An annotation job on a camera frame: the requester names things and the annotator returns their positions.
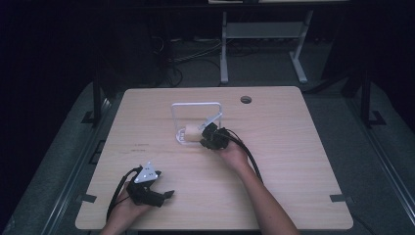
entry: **black device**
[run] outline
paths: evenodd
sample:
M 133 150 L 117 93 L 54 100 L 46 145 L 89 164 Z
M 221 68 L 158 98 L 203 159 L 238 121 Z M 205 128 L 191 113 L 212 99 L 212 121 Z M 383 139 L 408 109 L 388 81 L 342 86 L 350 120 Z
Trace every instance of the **black device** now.
M 229 144 L 229 139 L 231 138 L 231 134 L 225 127 L 217 128 L 215 123 L 209 124 L 205 130 L 202 132 L 202 139 L 200 143 L 212 150 L 218 149 L 226 149 Z
M 161 175 L 161 171 L 153 170 L 153 168 L 150 166 L 150 163 L 148 163 L 146 167 L 139 166 L 133 168 L 121 178 L 121 181 L 119 181 L 119 184 L 114 192 L 113 198 L 111 199 L 110 205 L 108 206 L 107 220 L 110 217 L 110 214 L 113 211 L 113 208 L 116 206 L 116 204 L 127 199 L 124 198 L 121 199 L 121 201 L 119 202 L 116 201 L 119 192 L 122 189 L 122 185 L 124 185 L 128 175 L 130 175 L 132 172 L 136 172 L 136 174 L 131 178 L 131 181 L 128 183 L 126 191 L 128 193 L 127 198 L 131 198 L 135 205 L 139 206 L 145 204 L 160 208 L 164 203 L 164 200 L 171 198 L 171 196 L 173 195 L 174 190 L 165 192 L 163 194 L 150 190 L 150 187 Z M 139 176 L 143 178 L 148 177 L 151 180 L 136 180 Z
M 165 192 L 163 194 L 150 190 L 150 186 L 152 186 L 152 184 L 156 180 L 136 183 L 135 180 L 138 177 L 142 169 L 143 167 L 140 166 L 139 171 L 137 171 L 137 174 L 134 175 L 131 181 L 128 183 L 128 186 L 126 189 L 127 193 L 135 205 L 146 204 L 146 205 L 160 208 L 162 204 L 164 203 L 164 200 L 171 198 L 171 196 L 174 193 L 174 190 Z M 156 174 L 157 176 L 160 176 L 161 171 L 157 170 Z
M 256 165 L 254 156 L 251 154 L 250 150 L 247 148 L 247 146 L 245 146 L 244 142 L 239 138 L 239 136 L 235 132 L 226 129 L 225 127 L 218 129 L 217 125 L 212 122 L 207 127 L 205 127 L 204 131 L 202 132 L 202 137 L 204 137 L 204 139 L 202 139 L 200 143 L 204 147 L 211 150 L 226 149 L 226 147 L 228 147 L 230 140 L 235 142 L 237 145 L 239 145 L 239 147 L 241 147 L 245 151 L 245 153 L 251 161 L 251 164 L 253 165 L 256 176 L 262 182 L 262 177 L 260 175 L 259 168 Z

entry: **dark floor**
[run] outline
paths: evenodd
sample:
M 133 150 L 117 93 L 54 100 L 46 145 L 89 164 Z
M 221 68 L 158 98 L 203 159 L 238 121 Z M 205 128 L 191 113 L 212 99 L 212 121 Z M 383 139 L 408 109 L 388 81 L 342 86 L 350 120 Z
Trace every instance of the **dark floor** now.
M 217 41 L 174 43 L 176 58 L 214 46 Z M 243 52 L 254 53 L 229 57 L 229 83 L 226 86 L 297 86 L 307 90 L 321 82 L 331 44 L 307 43 L 300 60 L 307 84 L 300 84 L 288 52 L 296 41 L 245 44 Z M 200 57 L 177 64 L 180 72 L 170 71 L 173 83 L 178 74 L 183 80 L 177 87 L 212 87 L 219 84 L 218 55 Z M 301 234 L 415 234 L 414 223 L 396 195 L 397 190 L 381 160 L 387 156 L 411 195 L 415 194 L 415 135 L 400 118 L 385 95 L 372 84 L 371 109 L 379 111 L 386 125 L 369 129 L 359 119 L 359 97 L 345 98 L 341 89 L 345 80 L 318 94 L 304 95 L 327 156 L 347 197 L 354 219 L 348 231 L 302 231 Z M 164 80 L 159 87 L 169 87 Z M 96 147 L 107 138 L 122 92 L 103 106 L 103 118 L 96 128 L 81 123 L 92 111 L 92 85 L 85 87 L 73 104 L 64 124 L 50 146 L 42 164 L 26 189 L 9 229 L 4 234 L 98 234 L 79 231 L 74 226 L 80 202 L 86 192 L 95 165 L 91 164 Z M 191 234 L 183 231 L 152 234 Z M 240 234 L 240 232 L 223 232 Z

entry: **wooden table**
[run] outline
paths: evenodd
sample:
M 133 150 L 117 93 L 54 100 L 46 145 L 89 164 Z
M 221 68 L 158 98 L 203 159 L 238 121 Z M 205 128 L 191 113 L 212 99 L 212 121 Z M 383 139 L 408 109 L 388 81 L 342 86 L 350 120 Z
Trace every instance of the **wooden table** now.
M 252 102 L 243 104 L 242 96 L 250 96 Z M 258 229 L 242 183 L 224 162 L 202 146 L 177 142 L 170 110 L 177 102 L 222 105 L 222 126 L 244 140 L 264 184 L 298 229 L 351 228 L 346 203 L 331 201 L 331 195 L 342 192 L 296 87 L 126 91 L 87 191 L 96 201 L 82 203 L 77 228 L 101 229 L 121 177 L 150 161 L 162 171 L 152 189 L 175 193 L 161 208 L 142 216 L 132 229 Z M 178 118 L 195 122 L 217 111 L 195 109 L 178 111 Z

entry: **human arm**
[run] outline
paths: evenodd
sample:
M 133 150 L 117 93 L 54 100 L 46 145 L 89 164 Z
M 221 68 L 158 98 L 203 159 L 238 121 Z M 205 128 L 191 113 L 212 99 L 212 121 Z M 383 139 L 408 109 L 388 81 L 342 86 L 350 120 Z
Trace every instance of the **human arm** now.
M 256 176 L 243 149 L 229 141 L 226 149 L 218 150 L 216 153 L 243 182 L 262 234 L 300 234 L 281 205 Z
M 152 208 L 149 205 L 137 206 L 129 198 L 126 192 L 128 182 L 124 184 L 124 188 L 116 199 L 116 205 L 108 218 L 100 235 L 118 235 L 127 230 L 132 223 L 143 213 Z

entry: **white metal frame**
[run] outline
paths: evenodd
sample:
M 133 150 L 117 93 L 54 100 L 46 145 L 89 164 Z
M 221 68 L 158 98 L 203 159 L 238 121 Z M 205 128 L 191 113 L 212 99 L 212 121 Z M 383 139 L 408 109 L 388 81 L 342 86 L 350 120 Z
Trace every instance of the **white metal frame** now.
M 228 65 L 226 61 L 226 43 L 228 38 L 297 38 L 299 44 L 290 58 L 300 83 L 307 83 L 307 78 L 300 63 L 300 52 L 308 32 L 313 11 L 307 12 L 303 22 L 288 23 L 229 23 L 226 12 L 222 19 L 222 53 L 220 55 L 220 82 L 228 83 Z

